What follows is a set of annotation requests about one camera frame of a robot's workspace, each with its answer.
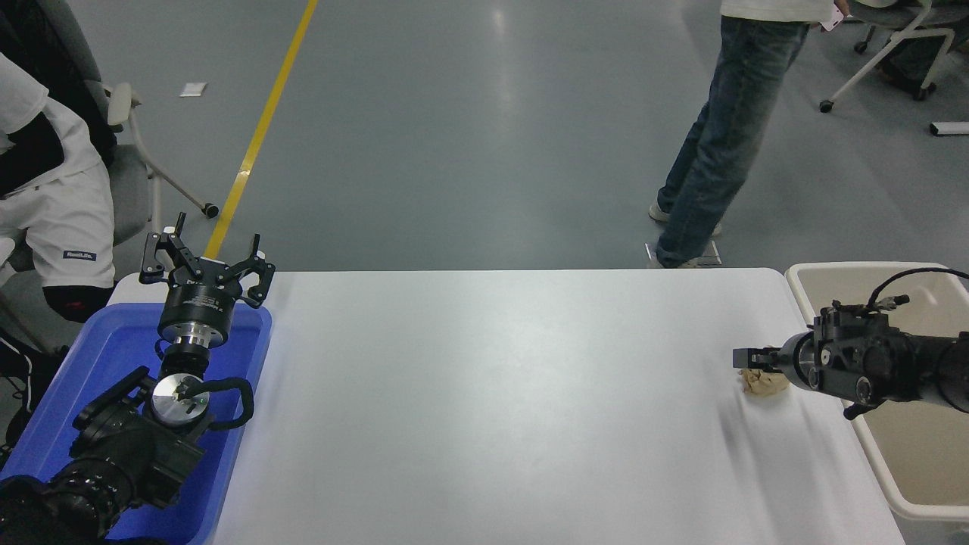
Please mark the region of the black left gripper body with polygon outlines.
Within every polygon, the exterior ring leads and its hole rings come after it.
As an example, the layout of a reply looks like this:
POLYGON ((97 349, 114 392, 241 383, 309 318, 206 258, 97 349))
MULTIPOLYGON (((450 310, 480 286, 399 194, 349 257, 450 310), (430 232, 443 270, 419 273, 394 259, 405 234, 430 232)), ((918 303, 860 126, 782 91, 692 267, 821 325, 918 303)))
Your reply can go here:
POLYGON ((229 266, 218 261, 201 258, 198 268, 200 279, 191 276, 186 266, 170 275, 161 329, 183 323, 201 323, 214 329, 231 327, 235 301, 241 294, 239 277, 231 276, 229 266))

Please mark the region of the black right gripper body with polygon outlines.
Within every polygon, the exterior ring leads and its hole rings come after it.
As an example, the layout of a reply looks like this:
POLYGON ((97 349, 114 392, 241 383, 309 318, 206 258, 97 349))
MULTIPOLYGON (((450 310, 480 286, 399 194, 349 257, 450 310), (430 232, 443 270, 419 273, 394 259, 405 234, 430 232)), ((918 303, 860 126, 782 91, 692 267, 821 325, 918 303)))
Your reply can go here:
POLYGON ((804 355, 804 346, 809 344, 810 341, 812 341, 812 332, 793 335, 792 338, 784 342, 778 352, 778 368, 781 369, 786 379, 793 386, 809 392, 812 390, 812 386, 809 384, 806 372, 802 369, 802 356, 804 355))

